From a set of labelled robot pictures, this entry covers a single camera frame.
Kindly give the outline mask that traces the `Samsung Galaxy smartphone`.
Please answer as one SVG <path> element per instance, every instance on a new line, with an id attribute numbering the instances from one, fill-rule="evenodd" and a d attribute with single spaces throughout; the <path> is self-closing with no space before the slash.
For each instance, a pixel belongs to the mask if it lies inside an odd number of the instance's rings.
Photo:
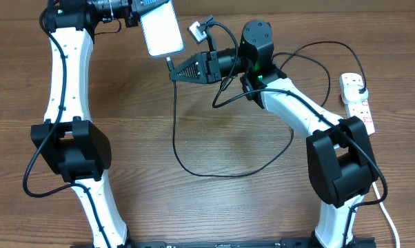
<path id="1" fill-rule="evenodd" d="M 150 56 L 181 52 L 184 42 L 172 1 L 168 1 L 140 18 Z"/>

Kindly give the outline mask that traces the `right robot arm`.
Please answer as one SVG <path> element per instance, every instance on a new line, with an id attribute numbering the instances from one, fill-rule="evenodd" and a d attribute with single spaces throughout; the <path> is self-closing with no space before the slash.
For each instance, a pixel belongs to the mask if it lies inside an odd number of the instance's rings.
<path id="1" fill-rule="evenodd" d="M 306 142 L 310 183 L 321 199 L 318 225 L 308 237 L 282 238 L 280 247 L 375 247 L 373 238 L 352 233 L 355 215 L 365 204 L 373 182 L 383 179 L 369 135 L 356 116 L 331 113 L 301 93 L 274 60 L 272 29 L 268 22 L 245 24 L 234 47 L 218 50 L 210 29 L 213 18 L 194 22 L 189 33 L 209 49 L 170 66 L 174 82 L 219 83 L 227 88 L 238 76 L 242 95 L 284 120 Z"/>

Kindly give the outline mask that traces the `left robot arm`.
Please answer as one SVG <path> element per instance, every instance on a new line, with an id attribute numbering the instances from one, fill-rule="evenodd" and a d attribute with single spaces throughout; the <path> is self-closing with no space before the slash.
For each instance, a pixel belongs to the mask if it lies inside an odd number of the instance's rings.
<path id="1" fill-rule="evenodd" d="M 72 189 L 93 235 L 91 247 L 134 247 L 109 182 L 112 151 L 108 137 L 92 122 L 88 77 L 95 29 L 100 22 L 140 24 L 147 14 L 173 11 L 171 1 L 48 1 L 39 17 L 52 48 L 50 99 L 43 123 L 31 127 L 37 150 L 23 176 L 23 190 L 44 198 Z M 42 156 L 64 185 L 45 193 L 29 190 L 28 179 Z"/>

